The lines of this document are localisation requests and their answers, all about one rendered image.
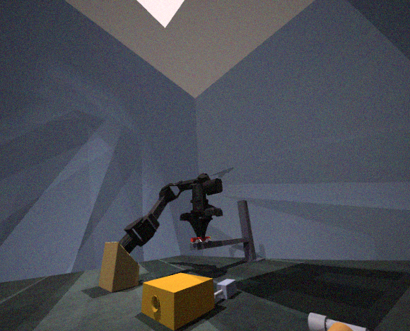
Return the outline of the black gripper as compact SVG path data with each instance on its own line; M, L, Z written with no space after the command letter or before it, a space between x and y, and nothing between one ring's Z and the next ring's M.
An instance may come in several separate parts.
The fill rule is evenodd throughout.
M192 203L192 209L190 213L180 215L181 221L188 221L197 237L204 238L208 224L212 219L212 216L222 216L223 211L221 208L206 208L206 203L209 202L205 196L196 196L190 200ZM201 219L199 219L201 217Z

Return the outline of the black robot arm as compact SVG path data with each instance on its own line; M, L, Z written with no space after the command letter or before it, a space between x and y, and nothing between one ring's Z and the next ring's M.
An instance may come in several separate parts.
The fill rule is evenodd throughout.
M177 186L179 193L175 196L170 186ZM202 173L196 179L170 183L159 192L159 199L153 205L147 215L140 217L129 224L125 231L127 234L118 242L128 254L138 245L142 246L154 236L160 223L158 217L168 202L177 199L181 192L192 190L192 197L217 194L223 191L222 180L219 178L211 180L207 173ZM134 229L139 237L132 231Z

